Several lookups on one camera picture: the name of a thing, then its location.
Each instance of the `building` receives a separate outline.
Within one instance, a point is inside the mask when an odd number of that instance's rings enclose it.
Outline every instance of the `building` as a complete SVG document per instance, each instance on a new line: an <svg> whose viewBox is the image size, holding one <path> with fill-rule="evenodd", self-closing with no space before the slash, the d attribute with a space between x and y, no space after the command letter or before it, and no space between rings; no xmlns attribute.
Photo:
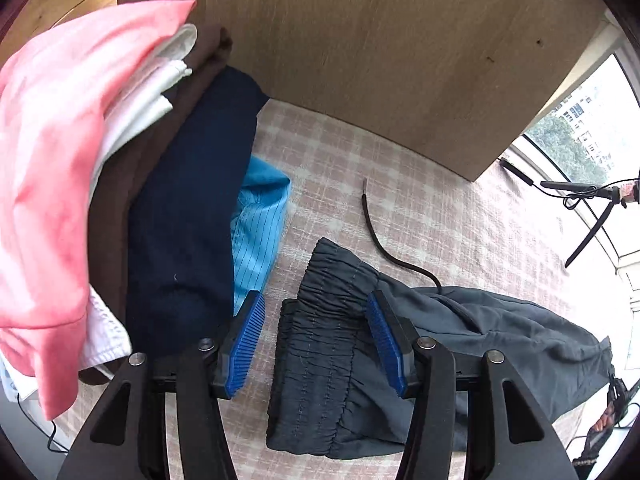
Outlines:
<svg viewBox="0 0 640 480"><path fill-rule="evenodd" d="M588 95L580 85L559 102L551 113L564 118L574 131L574 139L581 143L589 158L610 171L614 163L607 148L606 128L603 128L597 117L591 113L590 108L593 106L594 97Z"/></svg>

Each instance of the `pink garment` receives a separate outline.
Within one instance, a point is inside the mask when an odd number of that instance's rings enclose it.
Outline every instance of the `pink garment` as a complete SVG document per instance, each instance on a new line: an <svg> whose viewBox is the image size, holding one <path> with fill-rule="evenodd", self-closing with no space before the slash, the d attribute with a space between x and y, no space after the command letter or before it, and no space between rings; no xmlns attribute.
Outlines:
<svg viewBox="0 0 640 480"><path fill-rule="evenodd" d="M78 394L89 185L105 110L193 6L99 10L33 38L0 70L0 351L37 378L49 420Z"/></svg>

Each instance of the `light blue fabric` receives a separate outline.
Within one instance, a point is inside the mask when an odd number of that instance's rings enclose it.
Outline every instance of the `light blue fabric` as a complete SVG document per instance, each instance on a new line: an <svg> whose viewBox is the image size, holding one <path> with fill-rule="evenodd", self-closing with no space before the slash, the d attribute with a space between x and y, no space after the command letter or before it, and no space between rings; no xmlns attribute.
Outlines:
<svg viewBox="0 0 640 480"><path fill-rule="evenodd" d="M290 191L287 175L252 155L231 217L234 316L247 293L262 291L267 283L278 254Z"/></svg>

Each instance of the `brown garment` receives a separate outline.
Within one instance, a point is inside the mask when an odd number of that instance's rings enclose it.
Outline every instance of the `brown garment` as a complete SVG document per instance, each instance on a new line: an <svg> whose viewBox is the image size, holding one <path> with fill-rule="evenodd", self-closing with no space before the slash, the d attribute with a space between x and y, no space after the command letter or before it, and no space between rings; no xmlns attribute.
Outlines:
<svg viewBox="0 0 640 480"><path fill-rule="evenodd" d="M89 281L115 316L125 323L129 207L215 76L226 66L232 41L225 28L200 27L184 59L193 74L165 93L174 109L118 150L104 165L88 219ZM119 362L107 367L115 372ZM104 384L93 368L80 372L87 384Z"/></svg>

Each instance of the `blue gripper pad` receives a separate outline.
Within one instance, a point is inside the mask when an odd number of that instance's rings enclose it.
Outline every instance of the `blue gripper pad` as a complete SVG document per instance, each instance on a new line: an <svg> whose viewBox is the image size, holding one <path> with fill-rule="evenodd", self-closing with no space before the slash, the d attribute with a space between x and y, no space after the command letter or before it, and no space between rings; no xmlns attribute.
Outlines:
<svg viewBox="0 0 640 480"><path fill-rule="evenodd" d="M415 328L408 320L396 316L381 290L367 298L366 317L389 385L403 399L415 397L419 386L412 348L418 337Z"/></svg>
<svg viewBox="0 0 640 480"><path fill-rule="evenodd" d="M214 391L219 399L231 399L244 386L264 323L264 298L251 290L218 351Z"/></svg>

